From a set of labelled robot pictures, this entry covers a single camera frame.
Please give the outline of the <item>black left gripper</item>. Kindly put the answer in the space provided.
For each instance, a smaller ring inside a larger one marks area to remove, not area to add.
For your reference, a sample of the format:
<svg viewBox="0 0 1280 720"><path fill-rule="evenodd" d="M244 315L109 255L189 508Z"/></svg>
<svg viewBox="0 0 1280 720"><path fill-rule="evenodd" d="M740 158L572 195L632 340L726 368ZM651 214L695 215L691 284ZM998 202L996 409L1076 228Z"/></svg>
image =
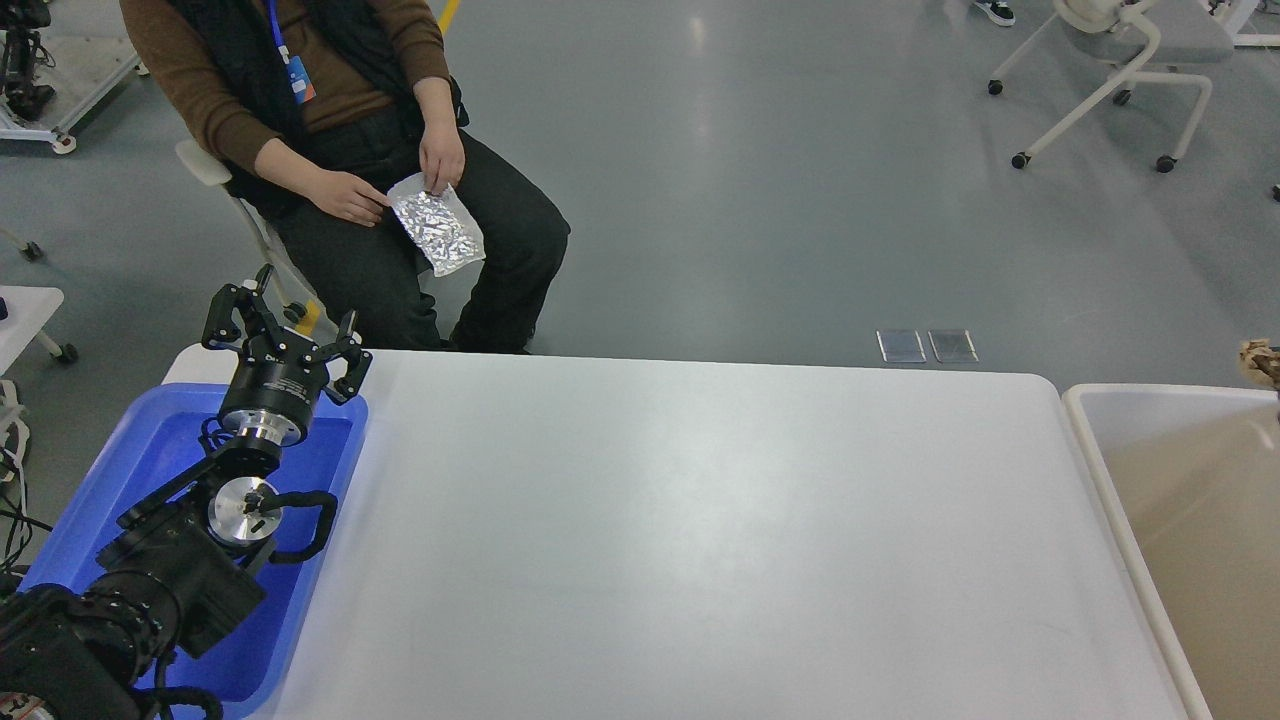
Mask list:
<svg viewBox="0 0 1280 720"><path fill-rule="evenodd" d="M343 315L326 345L285 341L264 299L274 270L264 264L251 281L224 284L212 296L201 346L238 355L218 411L220 428L291 447L308 437L320 395L335 406L358 395L372 355L361 345L356 310Z"/></svg>

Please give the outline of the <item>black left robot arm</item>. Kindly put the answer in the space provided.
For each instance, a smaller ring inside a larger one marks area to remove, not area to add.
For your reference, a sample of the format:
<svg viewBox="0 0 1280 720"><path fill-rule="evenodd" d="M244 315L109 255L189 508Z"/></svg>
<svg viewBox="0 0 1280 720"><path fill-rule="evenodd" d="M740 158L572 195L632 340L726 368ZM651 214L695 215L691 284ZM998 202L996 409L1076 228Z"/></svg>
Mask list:
<svg viewBox="0 0 1280 720"><path fill-rule="evenodd" d="M372 363L347 311L317 345L284 328L264 293L265 265L212 297L201 342L237 368L205 455L119 518L83 592L45 583L3 602L5 719L169 719L177 706L225 715L196 685L172 685L178 653L197 659L266 598L266 565L307 562L339 512L326 489L279 491L284 448L307 439L317 401L355 398Z"/></svg>

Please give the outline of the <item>person right hand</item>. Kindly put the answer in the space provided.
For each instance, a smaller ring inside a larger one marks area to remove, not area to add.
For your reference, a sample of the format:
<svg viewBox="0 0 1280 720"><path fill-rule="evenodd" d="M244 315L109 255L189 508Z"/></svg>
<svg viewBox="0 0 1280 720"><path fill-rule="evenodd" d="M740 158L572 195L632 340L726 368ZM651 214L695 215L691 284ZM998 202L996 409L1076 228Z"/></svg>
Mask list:
<svg viewBox="0 0 1280 720"><path fill-rule="evenodd" d="M328 215L361 227L381 223L390 208L390 200L367 181L340 170L311 173L300 193Z"/></svg>

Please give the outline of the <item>person left hand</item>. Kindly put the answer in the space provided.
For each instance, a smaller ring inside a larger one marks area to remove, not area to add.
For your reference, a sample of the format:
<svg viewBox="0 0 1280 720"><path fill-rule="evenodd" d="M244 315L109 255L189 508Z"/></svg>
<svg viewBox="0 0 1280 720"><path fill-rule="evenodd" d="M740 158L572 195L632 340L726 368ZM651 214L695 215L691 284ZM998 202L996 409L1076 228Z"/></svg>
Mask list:
<svg viewBox="0 0 1280 720"><path fill-rule="evenodd" d="M460 186L466 155L460 129L452 119L435 119L425 124L419 142L419 163L424 188L431 196L440 196Z"/></svg>

